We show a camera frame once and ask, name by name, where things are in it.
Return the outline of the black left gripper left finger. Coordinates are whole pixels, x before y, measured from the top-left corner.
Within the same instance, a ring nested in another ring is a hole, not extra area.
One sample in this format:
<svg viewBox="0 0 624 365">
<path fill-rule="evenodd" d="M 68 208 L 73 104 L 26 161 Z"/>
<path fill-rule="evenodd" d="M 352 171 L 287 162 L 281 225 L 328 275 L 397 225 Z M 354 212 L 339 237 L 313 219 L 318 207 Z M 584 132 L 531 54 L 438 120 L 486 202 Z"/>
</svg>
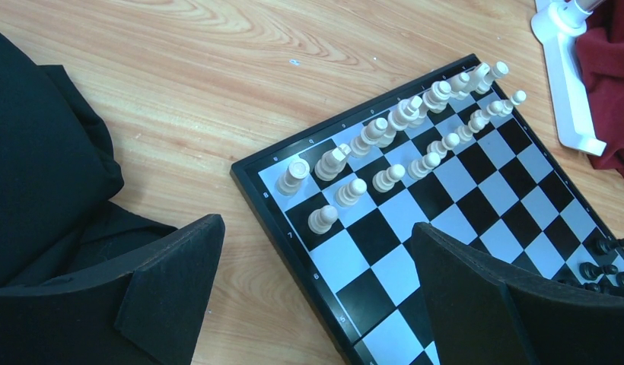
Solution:
<svg viewBox="0 0 624 365">
<path fill-rule="evenodd" d="M 219 214 L 38 285 L 0 288 L 0 364 L 188 364 L 224 241 Z"/>
</svg>

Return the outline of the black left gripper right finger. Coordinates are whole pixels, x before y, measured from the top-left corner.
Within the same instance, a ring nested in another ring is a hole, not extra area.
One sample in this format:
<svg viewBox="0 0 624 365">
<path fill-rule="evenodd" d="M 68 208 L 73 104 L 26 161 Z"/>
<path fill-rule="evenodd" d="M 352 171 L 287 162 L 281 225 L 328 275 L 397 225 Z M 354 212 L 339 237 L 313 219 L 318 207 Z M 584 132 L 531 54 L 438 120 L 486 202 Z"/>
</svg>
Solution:
<svg viewBox="0 0 624 365">
<path fill-rule="evenodd" d="M 550 280 L 425 222 L 410 246 L 442 364 L 624 364 L 624 287 Z"/>
</svg>

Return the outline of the black and white chessboard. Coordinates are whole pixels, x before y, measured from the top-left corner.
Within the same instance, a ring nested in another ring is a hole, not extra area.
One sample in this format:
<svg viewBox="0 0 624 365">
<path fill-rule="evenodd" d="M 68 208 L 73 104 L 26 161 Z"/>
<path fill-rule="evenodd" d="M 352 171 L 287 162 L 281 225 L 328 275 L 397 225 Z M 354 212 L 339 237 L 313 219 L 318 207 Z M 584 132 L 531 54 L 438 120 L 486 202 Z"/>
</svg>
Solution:
<svg viewBox="0 0 624 365">
<path fill-rule="evenodd" d="M 328 232 L 308 227 L 309 215 L 334 205 L 344 185 L 370 183 L 395 164 L 408 166 L 475 111 L 503 100 L 498 85 L 449 100 L 444 111 L 398 132 L 389 146 L 350 157 L 331 181 L 310 174 L 294 195 L 277 190 L 295 158 L 314 166 L 401 100 L 478 64 L 477 56 L 466 56 L 232 165 L 239 190 L 347 363 L 440 363 L 411 256 L 418 222 L 544 278 L 624 287 L 624 248 L 594 251 L 596 239 L 613 234 L 518 111 L 493 117 L 423 179 L 405 176 L 388 192 L 369 188 L 354 206 L 339 208 Z M 585 280 L 583 262 L 612 264 L 619 272 Z"/>
</svg>

